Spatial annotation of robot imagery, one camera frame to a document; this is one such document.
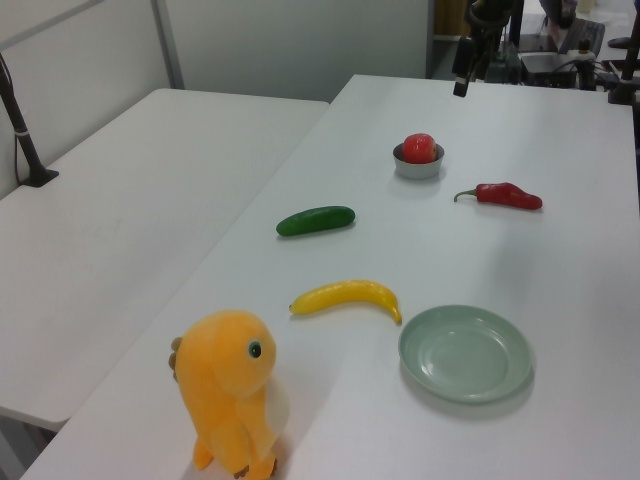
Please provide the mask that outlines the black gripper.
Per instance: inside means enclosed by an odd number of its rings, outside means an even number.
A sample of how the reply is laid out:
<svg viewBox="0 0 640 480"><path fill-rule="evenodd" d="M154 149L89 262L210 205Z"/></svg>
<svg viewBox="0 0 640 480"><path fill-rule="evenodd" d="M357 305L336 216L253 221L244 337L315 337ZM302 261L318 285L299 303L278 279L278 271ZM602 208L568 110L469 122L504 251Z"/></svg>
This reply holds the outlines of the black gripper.
<svg viewBox="0 0 640 480"><path fill-rule="evenodd" d="M457 97L465 97L468 91L469 74L474 59L474 39L471 37L460 38L452 65L452 73L457 77L454 83L453 94Z"/></svg>

